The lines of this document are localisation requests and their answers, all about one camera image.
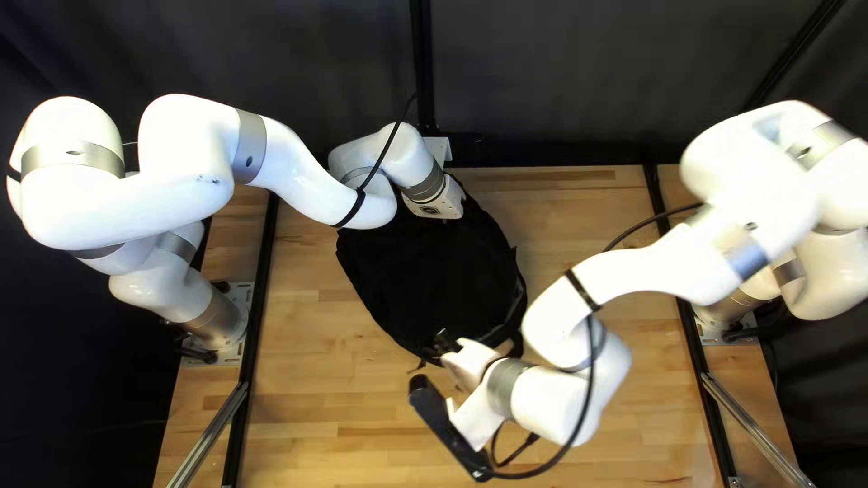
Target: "silver joint band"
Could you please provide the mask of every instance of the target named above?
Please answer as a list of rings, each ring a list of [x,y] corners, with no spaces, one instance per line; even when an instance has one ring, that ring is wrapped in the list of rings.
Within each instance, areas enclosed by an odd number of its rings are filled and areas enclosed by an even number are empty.
[[[819,124],[787,148],[786,153],[802,165],[811,169],[841,144],[856,139],[856,135],[841,127],[835,121]]]
[[[349,173],[344,175],[343,178],[340,179],[340,184],[345,185],[349,180],[351,180],[357,176],[367,175],[368,173],[371,173],[372,169],[374,169],[373,166],[365,166],[363,168],[355,168],[353,171],[350,171]],[[380,168],[377,168],[377,174],[385,176],[385,173]]]
[[[723,250],[723,255],[742,281],[768,266],[766,251],[748,233],[744,233],[734,246]]]
[[[120,244],[112,244],[111,246],[106,247],[98,247],[96,249],[82,249],[81,251],[67,251],[67,253],[72,254],[76,258],[80,260],[95,260],[99,258],[104,258],[109,254],[112,254],[114,251],[121,248],[124,245],[124,242]]]
[[[198,317],[178,324],[184,330],[202,339],[203,343],[226,345],[231,342],[239,326],[238,307],[225,294],[211,288],[211,301]]]
[[[783,287],[790,281],[797,280],[802,276],[805,276],[805,272],[802,271],[802,266],[797,260],[789,260],[784,264],[774,268],[772,274],[774,274],[774,280],[778,283],[779,287]]]
[[[168,251],[190,264],[196,255],[196,246],[174,232],[164,232],[157,237],[156,247]]]
[[[689,217],[686,224],[696,226],[713,211],[714,207],[706,204]],[[769,263],[766,251],[751,236],[753,228],[755,225],[752,223],[745,226],[733,223],[731,227],[720,230],[711,242],[712,246],[720,250],[729,267],[742,281],[754,276]]]
[[[520,359],[507,358],[492,366],[487,388],[491,409],[504,417],[512,417],[512,388],[518,377],[537,366]]]
[[[118,178],[125,175],[123,159],[109,148],[85,141],[75,141],[63,148],[33,146],[21,155],[21,179],[31,171],[61,164],[79,164],[108,171]]]
[[[232,176],[238,183],[247,185],[260,173],[262,162],[266,159],[266,123],[259,115],[241,109],[235,111],[238,112],[240,125],[238,148],[232,160]]]
[[[425,179],[411,187],[400,188],[401,193],[406,195],[410,200],[413,200],[416,203],[427,203],[440,195],[440,190],[443,189],[444,183],[445,176],[443,174],[443,169],[440,168],[440,165],[437,164],[437,161],[434,160],[434,156],[432,156],[431,172],[425,177]]]

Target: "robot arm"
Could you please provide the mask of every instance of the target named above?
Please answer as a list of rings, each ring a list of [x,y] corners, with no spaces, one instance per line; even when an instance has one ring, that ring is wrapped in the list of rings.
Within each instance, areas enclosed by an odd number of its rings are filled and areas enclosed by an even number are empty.
[[[565,444],[587,398],[591,363],[596,371],[589,412],[573,445],[593,436],[631,364],[620,338],[591,316],[615,297],[656,291],[707,306],[745,281],[743,287],[756,294],[777,281],[785,300],[791,296],[790,305],[811,297],[813,302],[819,296],[829,299],[821,287],[813,295],[806,291],[811,274],[821,285],[831,285],[844,271],[868,270],[862,264],[868,247],[861,228],[868,224],[868,199],[850,183],[838,195],[831,183],[846,180],[847,174],[840,173],[853,166],[859,166],[856,175],[866,172],[868,146],[829,124],[828,117],[805,104],[784,102],[724,121],[697,137],[684,154],[681,173],[705,207],[651,246],[584,260],[528,308],[523,337],[556,370],[503,359],[468,340],[458,341],[459,351],[444,354],[441,361],[473,389],[457,409],[452,399],[445,400],[442,417],[454,432],[438,431],[465,469],[477,480],[494,475],[487,459],[475,453],[506,419]],[[848,237],[822,241],[818,236],[823,234],[812,232],[818,223],[850,229],[838,231]],[[796,258],[808,268],[804,274],[779,272]],[[825,302],[838,310],[852,307],[868,292],[867,281],[845,280]],[[431,397],[419,393],[423,390],[411,391],[411,403],[437,429],[431,422],[436,410],[425,404]]]
[[[215,213],[235,181],[271,189],[327,224],[356,201],[287,126],[195,96],[153,101],[138,144],[140,172],[124,177],[121,139],[105,112],[74,97],[37,107],[10,158],[21,181],[7,180],[30,235],[49,247],[81,250],[159,234]],[[347,227],[375,228],[394,216],[385,178],[374,179]]]

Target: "mounting plate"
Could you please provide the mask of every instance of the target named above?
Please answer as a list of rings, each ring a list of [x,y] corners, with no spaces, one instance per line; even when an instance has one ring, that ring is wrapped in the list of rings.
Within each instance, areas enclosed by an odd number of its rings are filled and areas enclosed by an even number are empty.
[[[755,337],[725,341],[723,340],[723,333],[728,332],[728,330],[709,326],[696,315],[694,315],[694,320],[696,322],[696,332],[700,335],[700,341],[703,346],[750,346],[759,344]],[[752,329],[757,326],[757,320],[753,316],[753,312],[748,312],[739,322],[741,322],[741,325],[745,329]]]
[[[238,283],[229,283],[229,291],[226,292],[226,296],[236,306],[243,307],[249,312],[250,303],[253,301],[253,282],[242,281]],[[193,359],[184,356],[181,357],[181,367],[239,365],[241,364],[241,356],[244,354],[244,345],[246,343],[246,338],[246,336],[241,336],[241,339],[238,341],[237,344],[235,344],[235,346],[230,347],[229,349],[225,349],[223,351],[217,351],[217,362],[213,364],[209,365],[201,359]],[[190,349],[204,351],[204,349],[196,345],[194,337],[187,337],[186,339],[184,339],[183,346],[189,347]]]

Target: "black cable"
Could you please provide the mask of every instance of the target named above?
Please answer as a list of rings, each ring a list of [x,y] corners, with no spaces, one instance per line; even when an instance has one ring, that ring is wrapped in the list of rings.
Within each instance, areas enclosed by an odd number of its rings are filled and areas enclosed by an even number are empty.
[[[539,440],[540,435],[531,432],[528,434],[528,437],[524,440],[524,442],[515,449],[512,454],[506,457],[503,461],[497,462],[497,455],[495,454],[495,446],[497,445],[497,436],[500,435],[500,429],[503,427],[503,424],[498,426],[497,430],[494,431],[494,437],[491,438],[491,462],[494,463],[498,468],[502,468],[509,463],[511,463],[515,458],[518,457],[519,454],[524,452],[525,449],[531,447],[537,440]]]
[[[687,205],[685,207],[673,208],[672,210],[668,210],[668,211],[663,212],[661,214],[657,214],[653,217],[648,217],[644,221],[641,221],[638,224],[632,226],[631,228],[625,230],[618,237],[615,237],[615,240],[611,241],[608,244],[608,246],[606,246],[602,251],[603,251],[603,253],[605,253],[606,251],[611,251],[615,246],[618,245],[619,242],[623,241],[628,235],[632,234],[633,232],[636,232],[637,230],[647,226],[648,224],[650,224],[652,222],[656,222],[660,219],[664,219],[664,218],[666,218],[672,214],[679,214],[681,212],[687,212],[688,210],[693,210],[694,208],[699,208],[703,205],[705,205],[705,204],[704,203],[693,203],[693,204]]]
[[[398,132],[398,128],[401,127],[401,122],[407,117],[407,112],[410,110],[410,105],[413,101],[416,100],[416,92],[413,92],[413,95],[407,99],[407,103],[404,105],[404,113],[401,114],[401,118],[395,123],[395,127],[391,128],[391,134],[389,134],[389,138],[385,141],[385,146],[383,146],[383,151],[380,152],[380,157],[377,158],[377,162],[374,163],[374,167],[371,169],[371,173],[368,173],[368,177],[362,181],[362,184],[357,187],[359,190],[365,189],[368,186],[368,182],[374,177],[374,174],[377,173],[379,169],[379,165],[383,163],[383,158],[385,158],[385,153],[389,151],[389,146],[391,146],[391,140],[395,138],[395,134]]]
[[[537,466],[531,470],[526,472],[498,472],[491,470],[490,474],[494,478],[500,479],[525,479],[532,478],[538,474],[543,474],[544,472],[550,470],[554,467],[563,456],[569,451],[569,449],[573,446],[573,442],[575,442],[575,438],[579,437],[579,431],[582,429],[582,425],[585,423],[585,417],[588,416],[588,409],[591,403],[591,392],[594,390],[594,367],[596,364],[596,358],[594,357],[594,331],[591,328],[591,319],[588,317],[585,320],[585,326],[588,328],[588,350],[591,354],[591,366],[588,378],[588,390],[585,392],[585,401],[584,405],[582,405],[582,412],[579,413],[579,419],[575,422],[575,428],[572,433],[570,433],[567,442],[561,446],[561,448],[555,453],[554,456],[551,457],[544,464]]]

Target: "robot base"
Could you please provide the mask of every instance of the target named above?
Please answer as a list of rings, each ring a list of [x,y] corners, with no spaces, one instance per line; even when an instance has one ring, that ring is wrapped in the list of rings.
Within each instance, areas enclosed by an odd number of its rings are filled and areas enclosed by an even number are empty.
[[[241,363],[241,357],[244,355],[244,345],[247,332],[247,316],[250,310],[250,304],[253,301],[253,282],[245,281],[240,283],[229,283],[229,291],[226,292],[226,297],[230,299],[240,312],[239,321],[239,337],[227,346],[217,352],[217,362],[208,364],[201,359],[193,359],[184,357],[181,358],[181,366],[197,367],[197,366],[232,366]],[[202,347],[201,340],[195,336],[190,336],[184,339],[183,347],[189,347],[199,351],[206,351]]]

